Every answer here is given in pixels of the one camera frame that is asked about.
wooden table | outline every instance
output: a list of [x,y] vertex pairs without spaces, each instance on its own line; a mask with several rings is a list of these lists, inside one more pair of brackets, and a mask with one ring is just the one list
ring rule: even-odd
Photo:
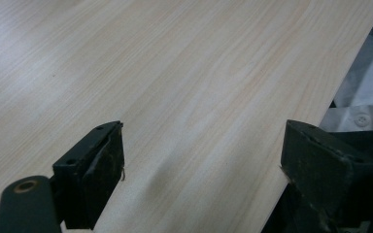
[[120,119],[96,232],[259,232],[288,118],[318,124],[373,0],[0,1],[0,193]]

